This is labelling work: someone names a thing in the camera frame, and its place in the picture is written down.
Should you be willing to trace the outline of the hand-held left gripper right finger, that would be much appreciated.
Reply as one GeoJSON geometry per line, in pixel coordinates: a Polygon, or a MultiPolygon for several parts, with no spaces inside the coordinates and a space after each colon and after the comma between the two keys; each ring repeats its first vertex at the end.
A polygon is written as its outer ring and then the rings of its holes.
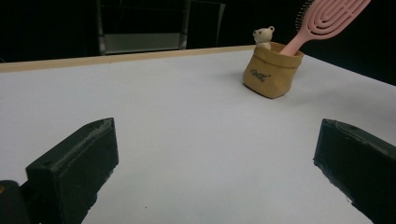
{"type": "Polygon", "coordinates": [[[314,164],[374,224],[396,224],[396,146],[324,119],[314,164]]]}

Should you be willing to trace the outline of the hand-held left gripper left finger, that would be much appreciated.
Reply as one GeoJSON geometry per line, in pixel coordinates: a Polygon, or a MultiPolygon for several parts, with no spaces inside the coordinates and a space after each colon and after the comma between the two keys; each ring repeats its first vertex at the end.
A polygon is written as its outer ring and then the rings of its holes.
{"type": "Polygon", "coordinates": [[[81,224],[119,164],[113,118],[88,123],[26,167],[34,224],[81,224]]]}

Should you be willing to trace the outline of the tan pouch with bear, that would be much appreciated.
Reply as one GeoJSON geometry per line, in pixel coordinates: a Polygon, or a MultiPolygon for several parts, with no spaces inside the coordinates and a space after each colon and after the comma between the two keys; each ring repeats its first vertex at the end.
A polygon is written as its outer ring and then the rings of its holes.
{"type": "Polygon", "coordinates": [[[243,83],[258,94],[275,99],[285,95],[304,54],[300,51],[281,54],[285,45],[272,41],[274,26],[254,30],[255,49],[243,74],[243,83]]]}

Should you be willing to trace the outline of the pink hairbrush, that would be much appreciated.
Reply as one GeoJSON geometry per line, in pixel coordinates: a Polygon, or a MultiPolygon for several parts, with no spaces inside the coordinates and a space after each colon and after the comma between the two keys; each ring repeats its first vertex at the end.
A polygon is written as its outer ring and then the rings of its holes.
{"type": "Polygon", "coordinates": [[[296,36],[280,53],[293,56],[308,41],[329,39],[340,34],[370,2],[371,0],[307,0],[296,17],[296,36]]]}

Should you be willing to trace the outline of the white table sheet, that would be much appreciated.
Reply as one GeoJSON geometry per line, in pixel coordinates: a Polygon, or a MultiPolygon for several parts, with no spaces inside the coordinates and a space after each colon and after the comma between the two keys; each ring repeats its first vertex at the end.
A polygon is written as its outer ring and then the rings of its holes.
{"type": "Polygon", "coordinates": [[[116,122],[120,162],[84,224],[371,224],[314,165],[323,119],[396,145],[396,87],[305,57],[275,100],[251,49],[0,64],[0,179],[82,125],[116,122]]]}

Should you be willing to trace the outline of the white metal table frame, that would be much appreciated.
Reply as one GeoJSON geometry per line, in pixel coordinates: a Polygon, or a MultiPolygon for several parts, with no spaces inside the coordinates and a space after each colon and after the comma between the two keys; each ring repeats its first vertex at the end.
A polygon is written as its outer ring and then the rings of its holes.
{"type": "Polygon", "coordinates": [[[220,0],[97,0],[103,55],[213,48],[226,4],[220,0]]]}

